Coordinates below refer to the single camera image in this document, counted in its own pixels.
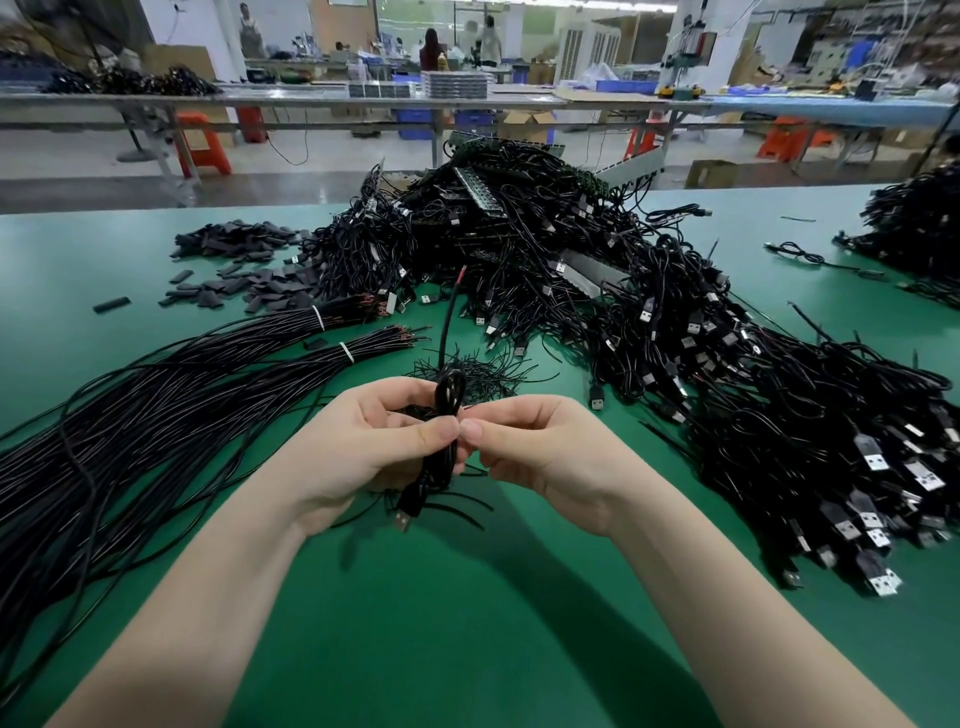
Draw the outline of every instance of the factory floor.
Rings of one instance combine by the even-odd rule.
[[[564,160],[594,170],[620,161],[629,132],[557,132]],[[0,144],[0,213],[173,206],[161,188],[155,162],[122,163],[133,148],[126,133],[3,132]],[[239,142],[228,148],[233,174],[202,169],[200,206],[343,203],[381,161],[386,170],[430,165],[430,142],[400,139],[395,132],[358,139],[346,131],[272,133],[270,144]],[[736,186],[803,186],[892,182],[901,179],[907,150],[881,147],[876,161],[855,155],[837,168],[837,149],[811,149],[797,170],[756,158],[761,138],[740,130],[682,133],[671,141],[660,189],[684,187],[691,162],[723,159],[741,165]],[[169,161],[180,169],[176,156]]]

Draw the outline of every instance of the white cable tie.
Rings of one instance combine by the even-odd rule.
[[[340,342],[340,346],[342,346],[342,347],[344,348],[344,352],[346,352],[346,353],[347,353],[347,356],[350,357],[350,364],[356,364],[356,362],[353,361],[353,354],[350,353],[350,350],[347,348],[347,345],[344,344],[344,342],[341,341],[341,342]]]
[[[320,322],[320,331],[326,331],[326,327],[324,326],[324,320],[320,317],[320,311],[317,310],[317,306],[311,305],[310,307],[313,309],[313,312],[314,312],[315,314],[317,314],[317,321]]]

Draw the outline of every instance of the left hand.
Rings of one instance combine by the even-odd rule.
[[[307,535],[329,528],[363,486],[400,490],[422,459],[457,439],[455,417],[424,423],[393,410],[432,406],[436,384],[408,376],[348,389],[307,423],[253,476],[294,507]],[[454,474],[462,473],[458,457]]]

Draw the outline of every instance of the green table surface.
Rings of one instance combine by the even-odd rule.
[[[884,355],[960,375],[960,314],[845,271],[813,269],[765,252],[794,240],[831,260],[855,255],[830,244],[861,229],[870,187],[651,192],[644,208],[698,202],[712,217],[682,230],[732,278],[733,291],[803,337],[793,301],[834,336],[856,329]],[[269,219],[295,229],[325,225],[341,206],[69,212],[0,217],[0,428],[67,397],[85,381],[152,349],[239,318],[242,302],[211,311],[156,302],[184,267],[211,278],[219,261],[175,262],[177,232],[205,223]],[[782,215],[815,218],[814,223]],[[869,267],[872,262],[859,259]],[[130,296],[98,316],[95,303]],[[437,306],[412,304],[394,322],[432,324]],[[338,338],[348,339],[354,330]],[[483,344],[455,319],[451,344]],[[409,372],[425,348],[364,362],[332,392]],[[549,343],[554,350],[557,346]],[[522,387],[583,401],[583,370],[558,364],[540,343]],[[758,549],[731,507],[637,422],[638,406],[608,396],[601,418],[689,496],[759,568]],[[277,434],[273,445],[282,438]],[[635,726],[711,725],[716,718],[662,620],[613,546],[578,531],[535,495],[464,478],[496,511],[475,514],[485,531],[424,513],[401,535],[377,510],[323,534],[298,555],[280,592],[228,725]],[[54,659],[9,716],[38,725],[56,709],[124,627],[177,553],[129,574]],[[960,563],[944,544],[890,558],[904,580],[889,599],[857,595],[833,573],[799,562],[806,588],[786,594],[828,639],[921,726],[960,725]],[[743,609],[752,605],[745,601]],[[51,629],[58,607],[29,644]]]

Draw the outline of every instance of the person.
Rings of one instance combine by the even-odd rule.
[[[263,36],[260,26],[250,16],[247,3],[240,3],[240,49],[245,59],[262,59],[267,57],[263,50]]]
[[[503,46],[493,28],[493,16],[487,15],[487,25],[480,35],[480,64],[498,66],[502,57]]]
[[[455,473],[479,451],[492,478],[612,541],[728,728],[913,725],[583,405],[526,395],[426,423],[397,412],[434,389],[394,377],[334,399],[213,514],[48,728],[222,722],[304,541],[365,485],[402,488],[455,441]]]
[[[440,53],[440,41],[437,39],[437,31],[433,28],[428,28],[423,36],[423,47],[420,48],[420,70],[439,71]]]

